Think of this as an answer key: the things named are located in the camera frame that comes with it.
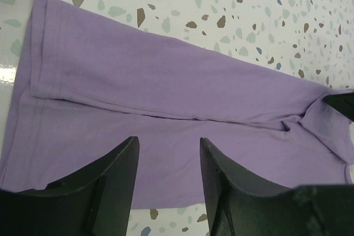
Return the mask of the purple t shirt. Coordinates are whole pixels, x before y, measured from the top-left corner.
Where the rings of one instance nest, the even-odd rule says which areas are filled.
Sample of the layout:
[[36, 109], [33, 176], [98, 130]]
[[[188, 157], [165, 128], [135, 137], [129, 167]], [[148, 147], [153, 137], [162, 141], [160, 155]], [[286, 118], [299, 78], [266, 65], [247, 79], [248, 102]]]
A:
[[60, 0], [34, 0], [1, 188], [42, 189], [131, 136], [140, 141], [134, 209], [203, 202], [202, 137], [286, 187], [350, 184], [350, 121], [323, 101], [334, 93]]

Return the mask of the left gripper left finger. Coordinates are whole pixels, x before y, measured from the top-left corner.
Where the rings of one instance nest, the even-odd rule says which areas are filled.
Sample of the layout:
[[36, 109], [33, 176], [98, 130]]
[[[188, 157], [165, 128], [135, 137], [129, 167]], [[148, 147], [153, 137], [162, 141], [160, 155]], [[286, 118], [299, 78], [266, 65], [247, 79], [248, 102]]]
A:
[[43, 190], [1, 190], [1, 235], [126, 235], [138, 159], [129, 137]]

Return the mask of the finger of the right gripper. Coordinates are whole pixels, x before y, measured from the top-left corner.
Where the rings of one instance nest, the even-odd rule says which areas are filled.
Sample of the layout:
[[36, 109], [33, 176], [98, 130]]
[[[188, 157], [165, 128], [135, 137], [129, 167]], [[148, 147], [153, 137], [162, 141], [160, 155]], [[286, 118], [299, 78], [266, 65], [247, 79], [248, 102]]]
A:
[[354, 121], [354, 93], [342, 93], [325, 96], [323, 101], [340, 112], [343, 116]]

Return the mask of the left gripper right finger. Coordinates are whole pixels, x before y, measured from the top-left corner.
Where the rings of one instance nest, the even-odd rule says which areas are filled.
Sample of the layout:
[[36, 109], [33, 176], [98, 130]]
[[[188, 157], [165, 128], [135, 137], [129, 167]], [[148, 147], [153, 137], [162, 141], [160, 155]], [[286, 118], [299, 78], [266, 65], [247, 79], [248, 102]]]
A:
[[353, 235], [353, 186], [287, 188], [200, 139], [210, 235]]

